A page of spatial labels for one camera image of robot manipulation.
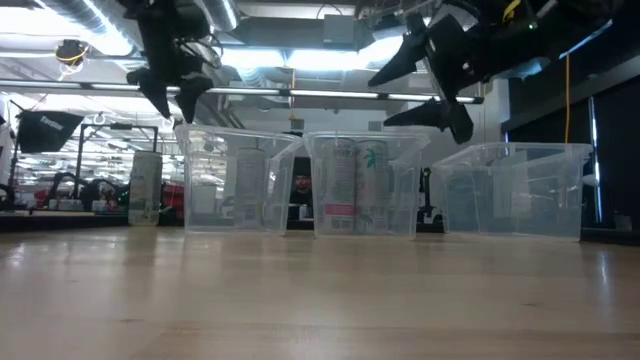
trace transparent container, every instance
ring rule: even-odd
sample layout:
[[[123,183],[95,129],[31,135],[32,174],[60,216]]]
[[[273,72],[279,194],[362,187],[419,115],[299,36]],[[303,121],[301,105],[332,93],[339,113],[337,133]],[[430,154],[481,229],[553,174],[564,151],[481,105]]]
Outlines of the transparent container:
[[[317,237],[415,238],[425,133],[312,132],[303,139]]]
[[[190,232],[287,230],[297,136],[201,125],[176,128]]]
[[[433,165],[447,232],[577,240],[591,145],[493,143]]]

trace white can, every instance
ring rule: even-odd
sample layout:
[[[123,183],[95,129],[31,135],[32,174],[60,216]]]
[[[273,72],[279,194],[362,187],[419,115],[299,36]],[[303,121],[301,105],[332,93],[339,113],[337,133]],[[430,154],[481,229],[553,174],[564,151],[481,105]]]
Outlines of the white can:
[[[356,233],[380,235],[389,231],[389,166],[384,141],[356,145]]]
[[[317,224],[326,234],[353,234],[355,214],[355,141],[328,139],[322,144]]]
[[[256,148],[237,151],[234,225],[243,229],[259,228],[263,226],[267,156]]]
[[[161,182],[162,154],[152,151],[136,151],[133,156],[129,191],[130,225],[158,225]]]

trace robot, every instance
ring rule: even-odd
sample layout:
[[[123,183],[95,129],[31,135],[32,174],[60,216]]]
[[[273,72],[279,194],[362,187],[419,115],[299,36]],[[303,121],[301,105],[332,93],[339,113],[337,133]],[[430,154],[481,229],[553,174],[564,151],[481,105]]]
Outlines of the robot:
[[[166,87],[178,86],[176,101],[187,123],[193,121],[198,97],[213,87],[203,65],[219,67],[199,55],[190,43],[212,37],[207,18],[194,0],[118,0],[125,17],[136,20],[148,67],[127,74],[130,84],[168,118]],[[387,119],[385,125],[449,128],[457,143],[473,134],[473,122],[458,92],[496,76],[517,76],[523,64],[558,60],[585,38],[610,23],[623,0],[438,0],[462,9],[477,22],[469,29],[452,15],[436,13],[429,27],[422,16],[407,16],[408,33],[397,54],[369,81],[378,86],[416,71],[423,61],[440,102]]]
[[[387,126],[449,128],[458,144],[473,135],[473,122],[458,92],[494,77],[531,75],[527,66],[548,64],[610,24],[622,0],[444,0],[478,21],[464,29],[452,15],[425,26],[407,17],[408,33],[396,55],[369,81],[378,86],[416,71],[423,61],[441,102],[430,101],[386,120]]]
[[[148,63],[148,67],[129,72],[127,82],[139,85],[142,94],[167,119],[171,116],[167,86],[179,87],[175,100],[184,120],[193,122],[196,101],[213,88],[213,80],[204,75],[203,66],[221,66],[217,53],[208,60],[192,47],[196,43],[211,47],[215,39],[204,11],[192,0],[118,2],[126,9],[124,17],[138,23]]]

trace wooden table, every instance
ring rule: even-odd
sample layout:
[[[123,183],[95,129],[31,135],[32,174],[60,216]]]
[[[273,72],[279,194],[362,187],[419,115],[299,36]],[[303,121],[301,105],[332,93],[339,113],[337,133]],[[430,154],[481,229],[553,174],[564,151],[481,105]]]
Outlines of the wooden table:
[[[0,353],[639,359],[640,249],[156,228],[2,235]]]

